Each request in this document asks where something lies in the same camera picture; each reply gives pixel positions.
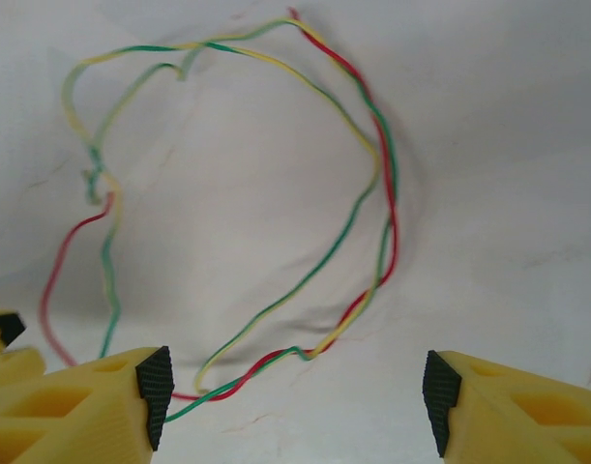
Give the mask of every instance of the white background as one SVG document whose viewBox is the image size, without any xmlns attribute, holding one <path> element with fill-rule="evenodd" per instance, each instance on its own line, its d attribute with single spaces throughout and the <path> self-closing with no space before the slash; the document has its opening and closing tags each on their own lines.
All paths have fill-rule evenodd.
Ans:
<svg viewBox="0 0 591 464">
<path fill-rule="evenodd" d="M 96 210 L 89 165 L 59 105 L 84 57 L 247 30 L 269 0 L 0 0 L 0 306 L 43 350 L 35 310 L 55 247 Z M 399 147 L 401 264 L 326 355 L 295 359 L 164 429 L 154 462 L 434 463 L 421 397 L 427 350 L 451 349 L 591 388 L 591 0 L 325 0 L 304 20 L 355 61 Z M 367 130 L 352 85 L 292 28 L 251 44 L 309 73 Z M 156 55 L 90 70 L 76 93 L 90 127 Z M 167 73 L 105 145 L 125 188 L 115 246 L 124 316 L 113 352 L 168 344 L 178 390 L 290 286 L 337 235 L 370 174 L 331 108 L 271 66 L 203 52 Z M 367 203 L 331 266 L 207 377 L 215 387 L 269 350 L 312 346 L 368 283 L 384 215 Z M 88 228 L 52 300 L 83 361 L 107 321 Z M 172 410 L 182 404 L 173 402 Z"/>
</svg>

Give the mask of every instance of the black rubber tip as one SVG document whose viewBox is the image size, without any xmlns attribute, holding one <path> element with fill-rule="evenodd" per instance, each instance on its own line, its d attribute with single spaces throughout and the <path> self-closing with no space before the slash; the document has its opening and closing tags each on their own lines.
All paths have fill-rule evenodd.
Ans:
<svg viewBox="0 0 591 464">
<path fill-rule="evenodd" d="M 0 339 L 5 343 L 5 346 L 11 345 L 25 330 L 26 326 L 16 312 L 0 314 Z"/>
<path fill-rule="evenodd" d="M 443 358 L 434 351 L 428 352 L 422 393 L 439 457 L 444 456 L 450 441 L 448 414 L 457 405 L 460 381 L 460 375 Z"/>
<path fill-rule="evenodd" d="M 170 396 L 175 389 L 170 350 L 167 346 L 163 346 L 136 366 L 136 379 L 140 397 L 144 398 L 149 409 L 147 437 L 153 451 L 157 451 Z"/>
</svg>

